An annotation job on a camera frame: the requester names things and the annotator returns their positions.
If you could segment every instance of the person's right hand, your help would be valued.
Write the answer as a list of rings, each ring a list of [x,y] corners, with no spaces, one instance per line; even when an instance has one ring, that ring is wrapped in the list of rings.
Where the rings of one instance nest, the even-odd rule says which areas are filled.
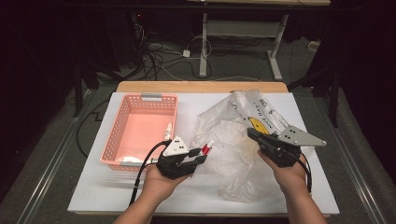
[[[257,153],[274,170],[275,179],[283,193],[288,195],[308,193],[305,183],[305,170],[298,162],[291,167],[280,168],[260,150]],[[305,163],[305,158],[302,155],[300,160]]]

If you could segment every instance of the white tabletop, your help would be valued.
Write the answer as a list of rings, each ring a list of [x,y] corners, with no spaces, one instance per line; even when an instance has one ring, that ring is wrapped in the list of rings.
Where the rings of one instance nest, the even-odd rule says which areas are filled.
[[[114,171],[99,161],[123,94],[123,92],[115,92],[111,97],[102,125],[67,209],[69,212],[118,214],[128,207],[136,173]],[[197,116],[228,95],[229,93],[177,93],[175,134],[188,144]],[[306,130],[291,93],[266,93],[265,95],[276,111],[289,123]],[[308,160],[312,168],[314,201],[323,214],[339,214],[315,151],[308,156]],[[156,215],[268,217],[287,214],[286,202],[280,190],[256,203],[230,202],[219,197],[219,180],[220,178],[216,175],[194,175],[193,178],[181,183],[172,196],[160,204]]]

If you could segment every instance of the plastic basket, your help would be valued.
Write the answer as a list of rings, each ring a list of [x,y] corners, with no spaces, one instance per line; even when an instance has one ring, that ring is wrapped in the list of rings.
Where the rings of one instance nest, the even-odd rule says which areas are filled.
[[[114,170],[137,171],[149,151],[164,140],[168,124],[173,138],[177,96],[160,93],[126,93],[100,161]],[[151,158],[159,158],[157,148]]]

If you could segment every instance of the black wire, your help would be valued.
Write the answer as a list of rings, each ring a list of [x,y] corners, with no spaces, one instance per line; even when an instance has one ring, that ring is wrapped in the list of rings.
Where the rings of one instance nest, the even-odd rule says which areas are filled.
[[[289,152],[288,152],[287,150],[285,150],[285,149],[281,149],[281,150],[282,150],[282,152],[288,154],[290,157],[294,158],[294,159],[303,167],[303,169],[304,169],[305,172],[306,172],[306,187],[308,188],[308,192],[311,193],[311,190],[312,190],[312,174],[311,174],[311,167],[309,166],[309,162],[308,162],[308,160],[306,159],[305,154],[304,154],[304,153],[301,153],[301,154],[304,156],[305,160],[306,160],[306,164],[308,165],[309,170],[308,170],[308,168],[305,166],[305,164],[304,164],[299,158],[297,158],[297,157],[294,156],[293,154],[289,153]]]
[[[160,38],[164,38],[165,37],[165,40],[172,39],[173,43],[178,44],[178,45],[180,45],[183,48],[186,48],[186,44],[188,43],[188,41],[186,41],[186,40],[177,38],[175,36],[167,35],[167,34],[164,34],[164,33],[161,33],[161,32],[154,32],[152,34],[155,34],[155,35],[159,36]]]
[[[163,54],[172,54],[172,55],[180,55],[179,52],[169,52],[169,51],[160,51],[160,50],[154,50],[155,52],[163,53]]]
[[[173,59],[173,60],[171,60],[171,61],[167,61],[167,62],[163,62],[163,63],[172,63],[172,62],[174,62],[174,61],[177,61],[177,60],[180,60],[180,59],[184,59],[184,58],[185,58],[185,57],[181,56],[181,57],[178,57],[178,58]]]
[[[84,120],[78,125],[78,129],[77,129],[77,133],[76,133],[76,142],[77,142],[77,146],[78,146],[78,150],[81,152],[81,154],[85,157],[88,158],[88,155],[84,152],[84,150],[81,147],[81,144],[79,143],[79,138],[78,138],[78,134],[79,134],[79,130],[82,127],[82,124],[87,120],[87,118],[97,109],[99,108],[99,106],[103,105],[104,103],[108,102],[109,99],[104,100],[102,103],[100,103],[99,105],[96,106],[96,108],[93,109],[93,111],[91,111],[91,113],[89,113]]]
[[[152,162],[152,163],[146,164],[145,167],[144,167],[143,169],[146,169],[148,166],[150,166],[150,165],[155,165],[155,164],[157,164],[157,162]]]
[[[139,188],[139,183],[140,183],[140,176],[143,173],[143,170],[146,168],[146,163],[149,160],[149,157],[151,156],[151,154],[155,151],[155,149],[157,149],[160,146],[166,146],[169,145],[172,142],[172,140],[167,140],[167,141],[161,141],[160,143],[158,143],[157,145],[155,145],[148,153],[148,155],[146,156],[146,158],[143,160],[142,165],[140,166],[139,169],[139,173],[137,174],[136,180],[134,181],[134,191],[132,192],[132,197],[131,197],[131,201],[129,202],[129,205],[134,203],[134,200],[136,199],[136,194],[137,194],[137,189]]]
[[[194,74],[194,67],[193,67],[192,63],[190,63],[190,62],[182,61],[182,62],[173,63],[173,64],[171,64],[171,65],[165,67],[164,69],[168,69],[168,68],[170,68],[170,67],[172,67],[172,66],[175,66],[175,65],[177,65],[177,64],[180,64],[180,63],[187,63],[187,64],[189,64],[189,65],[190,65],[190,68],[191,68],[191,73],[192,73],[192,75],[193,75],[194,77],[197,77],[197,76]]]
[[[259,71],[257,71],[258,80],[261,80],[261,78],[260,78],[260,71],[263,70],[264,68],[266,68],[269,64],[271,64],[271,61],[272,61],[273,59],[270,59],[268,63],[266,63],[262,68],[259,69]]]
[[[132,72],[130,72],[128,75],[126,75],[125,78],[128,79],[128,78],[130,78],[130,77],[135,76],[136,74],[138,74],[138,73],[142,70],[142,68],[143,68],[143,63],[140,62],[140,63],[137,65],[136,69],[134,69],[134,71],[132,71]]]
[[[155,76],[155,70],[154,70],[154,75],[150,75],[150,76],[149,76],[149,73],[150,73],[151,70],[153,70],[154,67],[156,66],[156,65],[155,65],[155,61],[154,61],[152,55],[150,55],[149,50],[146,50],[146,51],[145,51],[144,56],[148,58],[148,59],[146,60],[146,62],[149,62],[149,63],[150,63],[150,65],[147,65],[146,62],[145,62],[145,64],[144,64],[144,67],[143,67],[143,71],[144,71],[144,73],[145,73],[144,78],[145,78],[146,80],[151,80],[151,77],[152,77],[152,76]]]
[[[305,4],[303,2],[301,2],[300,0],[297,0],[301,5],[305,6]]]
[[[150,70],[154,70],[154,74],[153,75],[151,75],[152,77],[154,77],[154,81],[156,81],[157,80],[157,73],[158,73],[158,71],[157,71],[157,69],[156,69],[156,67],[157,67],[157,64],[156,64],[156,60],[154,59],[154,57],[150,54],[150,53],[148,53],[148,57],[149,57],[149,59],[150,59],[150,61],[151,61],[151,67],[150,67],[150,69],[149,69],[149,71]]]
[[[233,53],[233,41],[232,41],[231,39],[229,39],[229,38],[221,39],[221,38],[218,38],[218,37],[217,37],[217,39],[227,41],[227,42],[230,44],[230,49],[228,50],[228,52],[225,52],[225,53],[223,53],[223,54],[216,54],[216,53],[215,53],[215,48],[216,48],[216,47],[226,47],[226,46],[219,46],[219,45],[213,44],[213,41],[210,40],[210,42],[212,43],[212,44],[210,45],[211,48],[212,48],[212,49],[211,49],[211,55],[214,55],[214,56],[216,56],[216,57],[224,57],[224,56],[227,56],[227,55]]]
[[[242,45],[242,47],[235,47],[235,49],[244,49],[244,48],[249,48],[249,47],[257,47],[257,46],[260,45],[260,43],[261,43],[263,40],[264,40],[264,38],[256,38],[256,39],[254,40],[253,43],[251,43],[251,44],[245,44],[245,43],[240,42],[241,40],[235,40],[235,39],[232,40],[232,39],[231,39],[232,42],[234,42],[234,43],[236,43],[236,44],[238,44],[238,45]]]
[[[163,48],[163,43],[161,43],[161,42],[158,43],[158,45],[160,45],[160,47],[158,49],[149,49],[149,45],[150,44],[148,44],[148,50],[152,50],[152,51],[160,51],[160,49]]]

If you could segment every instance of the crumpled plastic bag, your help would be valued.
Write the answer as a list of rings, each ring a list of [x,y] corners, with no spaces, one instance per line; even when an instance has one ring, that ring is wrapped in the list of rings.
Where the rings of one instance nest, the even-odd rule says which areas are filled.
[[[219,196],[225,200],[255,203],[279,191],[272,169],[257,155],[259,146],[247,128],[280,133],[289,124],[257,90],[236,91],[198,116],[191,148],[215,141],[198,174],[222,176]]]

